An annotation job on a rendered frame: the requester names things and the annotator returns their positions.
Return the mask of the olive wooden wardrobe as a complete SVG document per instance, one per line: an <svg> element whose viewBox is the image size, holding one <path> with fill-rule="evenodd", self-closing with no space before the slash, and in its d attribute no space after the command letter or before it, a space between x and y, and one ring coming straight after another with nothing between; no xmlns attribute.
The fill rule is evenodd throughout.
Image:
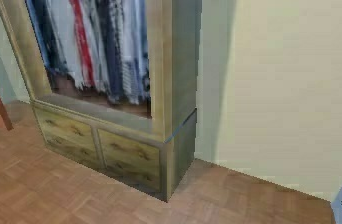
<svg viewBox="0 0 342 224"><path fill-rule="evenodd" d="M201 0L147 0L151 115L56 94L25 0L0 0L0 16L47 147L168 201L195 152Z"/></svg>

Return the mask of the hanging clothes row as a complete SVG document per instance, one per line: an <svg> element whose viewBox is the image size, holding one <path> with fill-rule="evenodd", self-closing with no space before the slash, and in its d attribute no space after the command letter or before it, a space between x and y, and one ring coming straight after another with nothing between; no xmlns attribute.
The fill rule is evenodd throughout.
<svg viewBox="0 0 342 224"><path fill-rule="evenodd" d="M150 100L146 0L25 0L50 88Z"/></svg>

